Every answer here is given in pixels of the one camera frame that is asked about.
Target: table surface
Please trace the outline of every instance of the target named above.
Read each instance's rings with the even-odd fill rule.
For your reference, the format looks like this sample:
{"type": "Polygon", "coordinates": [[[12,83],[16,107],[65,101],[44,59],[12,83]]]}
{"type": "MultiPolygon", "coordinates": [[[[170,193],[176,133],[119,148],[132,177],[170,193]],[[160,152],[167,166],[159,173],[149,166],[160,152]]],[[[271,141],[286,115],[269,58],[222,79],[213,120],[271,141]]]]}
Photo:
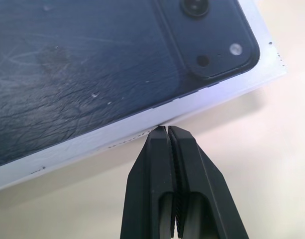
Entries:
{"type": "MultiPolygon", "coordinates": [[[[180,122],[224,174],[251,239],[305,239],[305,0],[261,0],[288,75],[180,122]]],[[[0,192],[0,239],[116,239],[144,138],[0,192]]]]}

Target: flash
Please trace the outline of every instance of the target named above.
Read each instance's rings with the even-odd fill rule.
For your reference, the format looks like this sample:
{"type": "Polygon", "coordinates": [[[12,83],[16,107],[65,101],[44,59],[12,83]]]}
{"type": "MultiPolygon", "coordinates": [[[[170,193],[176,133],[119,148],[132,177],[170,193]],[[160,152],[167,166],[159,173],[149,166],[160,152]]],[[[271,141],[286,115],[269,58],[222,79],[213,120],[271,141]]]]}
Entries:
{"type": "Polygon", "coordinates": [[[239,56],[240,54],[242,54],[243,52],[243,48],[240,44],[234,43],[230,46],[230,52],[234,55],[234,56],[239,56]]]}

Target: dark blue phone back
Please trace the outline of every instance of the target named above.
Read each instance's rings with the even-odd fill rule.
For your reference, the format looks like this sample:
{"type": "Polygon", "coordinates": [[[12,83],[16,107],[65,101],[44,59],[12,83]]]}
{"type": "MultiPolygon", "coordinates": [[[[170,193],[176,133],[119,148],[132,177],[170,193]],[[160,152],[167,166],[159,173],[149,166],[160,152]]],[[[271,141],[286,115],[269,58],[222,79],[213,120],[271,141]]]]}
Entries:
{"type": "Polygon", "coordinates": [[[165,12],[154,0],[0,0],[0,166],[231,76],[191,73],[165,12]]]}

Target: camera lens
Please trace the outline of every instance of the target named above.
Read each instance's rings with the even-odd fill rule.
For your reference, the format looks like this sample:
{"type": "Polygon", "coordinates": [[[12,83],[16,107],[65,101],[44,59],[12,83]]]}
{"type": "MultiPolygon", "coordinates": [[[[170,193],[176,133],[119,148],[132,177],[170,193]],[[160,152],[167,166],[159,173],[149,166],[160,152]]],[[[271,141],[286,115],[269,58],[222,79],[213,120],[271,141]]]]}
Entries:
{"type": "Polygon", "coordinates": [[[203,16],[208,9],[208,0],[182,0],[182,8],[189,16],[203,16]]]}

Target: smartphone box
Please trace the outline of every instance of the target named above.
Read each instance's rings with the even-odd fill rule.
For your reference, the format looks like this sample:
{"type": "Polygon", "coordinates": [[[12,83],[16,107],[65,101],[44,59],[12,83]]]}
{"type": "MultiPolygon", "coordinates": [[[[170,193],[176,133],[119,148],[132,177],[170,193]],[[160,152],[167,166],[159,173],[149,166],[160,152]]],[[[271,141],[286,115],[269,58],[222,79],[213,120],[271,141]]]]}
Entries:
{"type": "Polygon", "coordinates": [[[28,2],[0,1],[0,190],[286,72],[250,0],[28,2]]]}

